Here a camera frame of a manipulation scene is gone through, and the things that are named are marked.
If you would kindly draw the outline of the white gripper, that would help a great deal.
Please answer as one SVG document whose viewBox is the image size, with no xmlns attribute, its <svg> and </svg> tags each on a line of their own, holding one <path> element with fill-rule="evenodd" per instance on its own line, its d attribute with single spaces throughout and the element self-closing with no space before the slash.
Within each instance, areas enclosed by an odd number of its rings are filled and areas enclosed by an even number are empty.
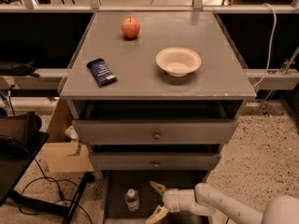
<svg viewBox="0 0 299 224">
<path fill-rule="evenodd" d="M 146 224 L 156 224 L 167 216 L 169 211 L 177 213 L 180 211 L 193 212 L 196 206 L 193 189 L 168 189 L 165 185 L 150 181 L 149 184 L 163 196 L 164 206 L 158 205 L 153 214 L 146 219 Z"/>
</svg>

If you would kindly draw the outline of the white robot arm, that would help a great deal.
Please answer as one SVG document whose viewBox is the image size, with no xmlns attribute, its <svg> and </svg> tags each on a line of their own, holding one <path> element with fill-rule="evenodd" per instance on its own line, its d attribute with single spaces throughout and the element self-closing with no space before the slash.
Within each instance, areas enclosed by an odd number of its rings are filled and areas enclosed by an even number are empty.
<svg viewBox="0 0 299 224">
<path fill-rule="evenodd" d="M 262 212 L 225 195 L 207 183 L 194 189 L 168 189 L 154 181 L 150 185 L 163 197 L 146 224 L 156 224 L 168 213 L 188 211 L 196 216 L 211 216 L 221 211 L 235 224 L 299 224 L 299 200 L 292 196 L 273 198 Z"/>
</svg>

